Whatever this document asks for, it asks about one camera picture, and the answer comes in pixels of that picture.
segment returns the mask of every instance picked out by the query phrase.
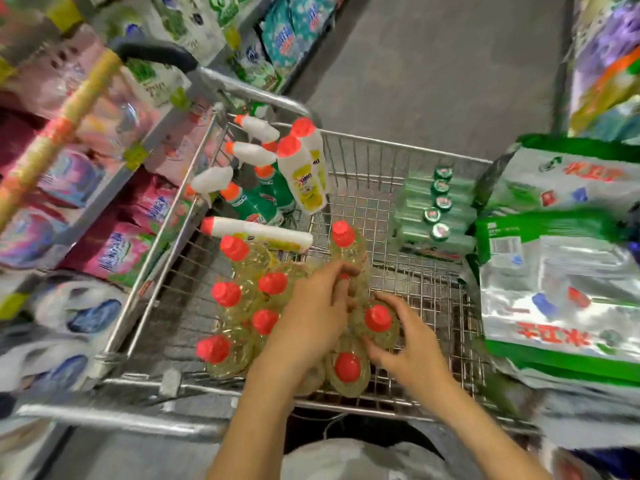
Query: yellow price tag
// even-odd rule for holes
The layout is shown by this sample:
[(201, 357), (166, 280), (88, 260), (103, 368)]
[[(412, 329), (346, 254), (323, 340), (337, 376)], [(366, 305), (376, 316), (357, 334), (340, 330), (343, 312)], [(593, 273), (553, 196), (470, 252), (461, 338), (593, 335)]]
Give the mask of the yellow price tag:
[(229, 25), (224, 30), (225, 40), (229, 44), (233, 50), (238, 50), (240, 48), (240, 44), (242, 43), (242, 37), (240, 36), (240, 32), (233, 25)]
[(27, 293), (11, 293), (4, 298), (0, 305), (0, 320), (11, 320), (28, 297)]
[(191, 101), (187, 98), (187, 94), (184, 92), (184, 88), (176, 88), (170, 97), (171, 104), (176, 108), (183, 111), (188, 111), (191, 108)]
[(0, 57), (0, 84), (2, 84), (7, 77), (10, 77), (15, 73), (16, 68), (4, 60), (3, 57)]
[(124, 165), (131, 171), (137, 170), (142, 162), (147, 159), (149, 156), (148, 151), (145, 150), (145, 147), (139, 143), (134, 143), (130, 147), (128, 147), (122, 156), (124, 160)]
[(60, 33), (65, 33), (76, 23), (82, 22), (82, 15), (72, 0), (56, 0), (47, 10), (47, 17), (57, 26)]

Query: pack of green bottles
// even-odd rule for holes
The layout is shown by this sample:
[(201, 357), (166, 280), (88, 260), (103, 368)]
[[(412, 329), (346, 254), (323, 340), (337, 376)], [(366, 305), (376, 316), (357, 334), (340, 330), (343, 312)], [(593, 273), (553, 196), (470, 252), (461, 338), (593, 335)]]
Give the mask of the pack of green bottles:
[(476, 220), (471, 207), (476, 182), (455, 177), (449, 166), (409, 172), (391, 212), (388, 241), (398, 251), (443, 261), (462, 261), (476, 247), (467, 235)]

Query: left hand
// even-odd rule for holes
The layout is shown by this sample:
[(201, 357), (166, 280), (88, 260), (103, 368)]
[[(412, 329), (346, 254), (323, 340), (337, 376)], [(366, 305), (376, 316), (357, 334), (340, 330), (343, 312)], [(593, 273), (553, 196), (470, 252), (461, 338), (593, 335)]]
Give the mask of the left hand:
[(355, 307), (349, 281), (340, 279), (341, 273), (359, 274), (355, 266), (334, 260), (296, 282), (291, 300), (254, 365), (259, 362), (271, 373), (280, 371), (297, 385), (331, 351)]

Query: hand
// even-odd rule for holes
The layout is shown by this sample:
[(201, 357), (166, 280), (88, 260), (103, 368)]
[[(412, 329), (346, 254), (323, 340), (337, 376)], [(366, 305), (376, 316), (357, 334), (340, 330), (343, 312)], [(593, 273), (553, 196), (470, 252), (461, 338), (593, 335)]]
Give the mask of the hand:
[(369, 358), (389, 371), (416, 401), (439, 418), (448, 410), (447, 403), (453, 394), (462, 389), (449, 372), (436, 334), (409, 304), (401, 298), (376, 293), (376, 298), (393, 308), (404, 327), (405, 347), (400, 354), (392, 354), (364, 337)]
[(357, 276), (359, 271), (334, 260), (296, 282), (291, 300), (258, 357), (261, 365), (281, 371), (297, 385), (331, 351), (356, 306), (349, 296), (349, 281), (339, 279), (342, 273)]

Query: store aisle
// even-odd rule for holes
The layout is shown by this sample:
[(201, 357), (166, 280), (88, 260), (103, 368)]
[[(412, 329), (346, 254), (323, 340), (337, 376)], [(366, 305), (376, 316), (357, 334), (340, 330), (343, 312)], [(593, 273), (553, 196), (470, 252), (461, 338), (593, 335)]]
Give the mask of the store aisle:
[[(550, 128), (564, 1), (348, 0), (289, 95), (327, 129), (495, 158)], [(206, 397), (180, 410), (230, 411)], [(438, 448), (452, 444), (430, 431)], [(48, 478), (203, 478), (216, 450), (82, 430)]]

